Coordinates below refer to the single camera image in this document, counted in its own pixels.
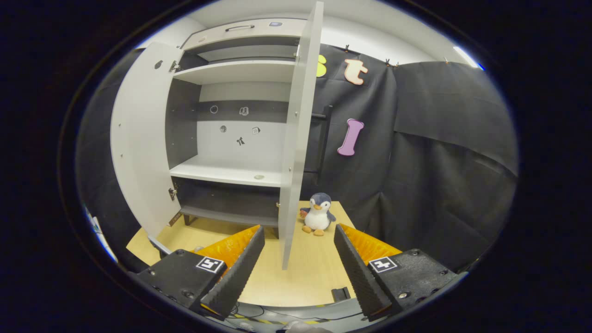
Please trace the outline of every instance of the drawer handle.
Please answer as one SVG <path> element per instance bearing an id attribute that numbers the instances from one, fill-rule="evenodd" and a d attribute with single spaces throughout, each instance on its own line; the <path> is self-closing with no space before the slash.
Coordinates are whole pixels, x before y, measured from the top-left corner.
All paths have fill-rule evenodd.
<path id="1" fill-rule="evenodd" d="M 230 31 L 230 29 L 244 28 L 244 27 L 255 28 L 255 26 L 254 26 L 253 24 L 249 24 L 249 25 L 238 25 L 238 26 L 236 26 L 236 27 L 228 28 L 228 29 L 226 29 L 225 31 L 226 31 L 226 32 L 229 32 L 229 31 Z"/>

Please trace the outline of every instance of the sticker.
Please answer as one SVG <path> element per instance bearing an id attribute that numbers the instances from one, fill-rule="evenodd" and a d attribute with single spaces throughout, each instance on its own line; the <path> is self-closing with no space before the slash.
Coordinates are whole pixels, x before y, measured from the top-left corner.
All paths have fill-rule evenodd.
<path id="1" fill-rule="evenodd" d="M 345 69 L 345 79 L 357 85 L 364 83 L 364 80 L 359 77 L 360 72 L 368 73 L 368 68 L 363 66 L 364 63 L 355 59 L 345 59 L 345 62 L 348 63 Z"/>
<path id="2" fill-rule="evenodd" d="M 398 267 L 397 264 L 389 257 L 383 257 L 380 259 L 370 260 L 368 262 L 372 269 L 376 271 L 376 273 L 382 273 L 384 271 L 392 270 L 395 267 Z"/>
<path id="3" fill-rule="evenodd" d="M 216 273 L 220 269 L 220 267 L 222 267 L 223 262 L 224 261 L 222 260 L 204 257 L 202 258 L 200 263 L 196 265 L 196 267 L 208 272 Z"/>
<path id="4" fill-rule="evenodd" d="M 317 64 L 317 77 L 320 78 L 321 76 L 327 73 L 327 68 L 324 63 L 327 63 L 327 59 L 324 56 L 318 55 L 318 64 Z"/>
<path id="5" fill-rule="evenodd" d="M 341 147 L 337 149 L 337 153 L 343 156 L 352 156 L 355 151 L 353 147 L 356 145 L 358 135 L 364 128 L 364 123 L 355 119 L 348 119 L 348 132 L 345 133 L 345 139 Z"/>

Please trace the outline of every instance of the door hinge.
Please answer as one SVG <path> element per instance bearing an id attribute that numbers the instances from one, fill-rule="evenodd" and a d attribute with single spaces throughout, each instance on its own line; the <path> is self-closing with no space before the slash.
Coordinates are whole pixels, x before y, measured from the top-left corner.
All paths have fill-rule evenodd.
<path id="1" fill-rule="evenodd" d="M 181 66 L 177 65 L 177 60 L 173 60 L 173 64 L 170 66 L 169 72 L 175 71 L 181 68 Z"/>
<path id="2" fill-rule="evenodd" d="M 169 188 L 169 195 L 170 195 L 170 199 L 172 201 L 175 201 L 175 194 L 177 194 L 177 190 L 173 190 L 172 188 Z"/>

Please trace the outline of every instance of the cabinet drawer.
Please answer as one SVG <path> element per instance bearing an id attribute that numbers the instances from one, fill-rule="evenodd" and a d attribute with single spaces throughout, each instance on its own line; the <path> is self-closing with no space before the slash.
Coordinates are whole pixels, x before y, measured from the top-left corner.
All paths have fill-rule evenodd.
<path id="1" fill-rule="evenodd" d="M 304 24 L 306 20 L 297 18 L 259 18 L 229 23 L 191 34 L 181 48 L 202 53 L 257 44 L 297 45 Z"/>

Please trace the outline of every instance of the black handle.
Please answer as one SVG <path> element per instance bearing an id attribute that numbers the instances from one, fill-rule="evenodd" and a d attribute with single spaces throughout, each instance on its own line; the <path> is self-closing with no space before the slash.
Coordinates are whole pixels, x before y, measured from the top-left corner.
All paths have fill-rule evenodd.
<path id="1" fill-rule="evenodd" d="M 232 27 L 232 28 L 228 28 L 225 31 L 229 32 L 230 29 L 235 29 L 235 28 L 244 28 L 244 27 L 249 27 L 249 28 L 255 28 L 255 26 L 253 24 L 249 24 L 249 25 L 237 25 L 236 27 Z"/>
<path id="2" fill-rule="evenodd" d="M 311 118 L 316 120 L 324 121 L 323 134 L 321 135 L 323 140 L 318 143 L 318 156 L 317 156 L 317 169 L 305 169 L 304 172 L 309 174 L 317 174 L 316 185 L 318 185 L 318 179 L 321 177 L 323 172 L 323 163 L 325 161 L 325 151 L 327 150 L 327 142 L 329 141 L 329 126 L 331 125 L 331 113 L 333 111 L 332 105 L 325 106 L 325 114 L 312 114 Z"/>

